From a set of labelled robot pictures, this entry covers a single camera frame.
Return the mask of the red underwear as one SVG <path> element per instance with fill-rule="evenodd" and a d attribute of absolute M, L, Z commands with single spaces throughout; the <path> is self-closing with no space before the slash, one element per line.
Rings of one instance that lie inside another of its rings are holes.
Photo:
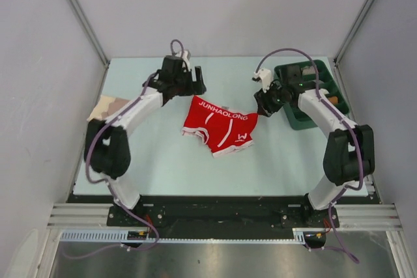
<path fill-rule="evenodd" d="M 230 111 L 194 96 L 181 132 L 200 138 L 217 158 L 251 146 L 257 121 L 257 113 Z"/>

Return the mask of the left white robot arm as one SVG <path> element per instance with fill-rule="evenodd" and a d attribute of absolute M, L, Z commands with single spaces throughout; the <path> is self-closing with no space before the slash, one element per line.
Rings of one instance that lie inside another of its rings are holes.
<path fill-rule="evenodd" d="M 92 118 L 85 137 L 85 176 L 90 184 L 107 184 L 119 206 L 122 219 L 131 226 L 140 224 L 144 210 L 136 205 L 140 191 L 129 177 L 132 155 L 129 136 L 153 112 L 176 96 L 202 95 L 207 91 L 202 69 L 190 66 L 190 52 L 164 57 L 161 69 L 143 84 L 141 94 L 102 119 Z"/>

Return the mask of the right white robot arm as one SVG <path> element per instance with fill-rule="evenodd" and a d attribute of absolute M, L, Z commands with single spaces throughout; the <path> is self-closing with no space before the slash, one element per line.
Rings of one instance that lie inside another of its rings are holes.
<path fill-rule="evenodd" d="M 285 105 L 305 113 L 327 139 L 324 176 L 307 194 L 309 205 L 300 211 L 302 222 L 315 227 L 324 219 L 323 210 L 345 190 L 362 188 L 364 178 L 375 170 L 374 133 L 346 117 L 328 98 L 319 79 L 306 80 L 299 66 L 291 64 L 274 78 L 271 70 L 259 68 L 253 80 L 261 83 L 254 98 L 258 113 L 270 117 Z"/>

